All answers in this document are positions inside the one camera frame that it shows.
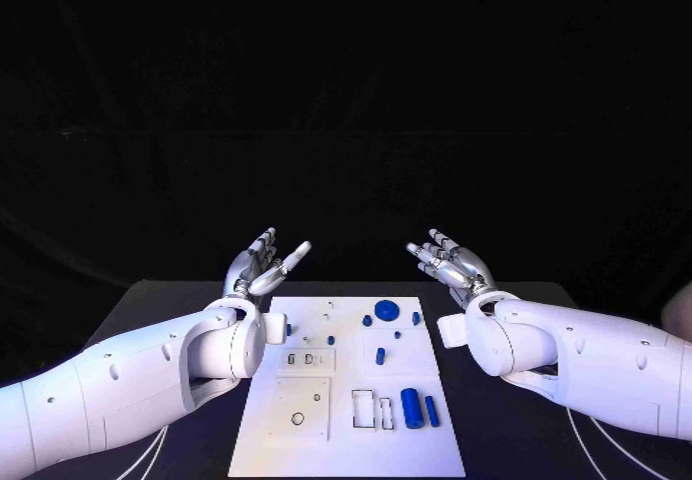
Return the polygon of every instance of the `blue cylinder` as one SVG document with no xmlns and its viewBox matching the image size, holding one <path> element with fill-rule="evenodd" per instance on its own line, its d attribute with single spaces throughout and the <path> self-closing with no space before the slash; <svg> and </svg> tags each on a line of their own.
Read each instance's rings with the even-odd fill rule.
<svg viewBox="0 0 692 480">
<path fill-rule="evenodd" d="M 416 388 L 407 388 L 401 391 L 401 404 L 404 406 L 407 427 L 421 428 L 426 422 L 423 420 L 421 403 L 419 402 L 419 391 Z"/>
<path fill-rule="evenodd" d="M 381 300 L 375 304 L 375 315 L 385 322 L 397 320 L 400 316 L 400 306 L 391 300 Z"/>
<path fill-rule="evenodd" d="M 439 427 L 440 419 L 437 418 L 436 402 L 433 402 L 433 397 L 426 397 L 426 408 L 429 409 L 430 424 L 434 427 Z"/>
</svg>

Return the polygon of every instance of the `black background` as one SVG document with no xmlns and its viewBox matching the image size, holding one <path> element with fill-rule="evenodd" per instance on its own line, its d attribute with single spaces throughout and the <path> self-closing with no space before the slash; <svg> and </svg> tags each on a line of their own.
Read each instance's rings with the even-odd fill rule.
<svg viewBox="0 0 692 480">
<path fill-rule="evenodd" d="M 313 242 L 295 280 L 427 278 L 436 227 L 498 279 L 658 322 L 692 277 L 682 12 L 6 6 L 0 380 L 269 226 Z"/>
</svg>

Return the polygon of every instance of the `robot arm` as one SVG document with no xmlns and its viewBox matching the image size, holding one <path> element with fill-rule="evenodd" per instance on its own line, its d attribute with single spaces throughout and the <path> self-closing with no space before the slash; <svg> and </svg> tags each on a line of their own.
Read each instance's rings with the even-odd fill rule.
<svg viewBox="0 0 692 480">
<path fill-rule="evenodd" d="M 250 378 L 286 315 L 261 295 L 310 250 L 273 261 L 274 229 L 238 255 L 224 297 L 202 312 L 117 335 L 38 377 L 0 389 L 0 479 L 120 447 L 161 430 Z"/>
<path fill-rule="evenodd" d="M 437 231 L 407 245 L 466 313 L 439 320 L 447 348 L 469 345 L 489 375 L 636 432 L 692 440 L 692 344 L 635 320 L 519 300 Z"/>
</svg>

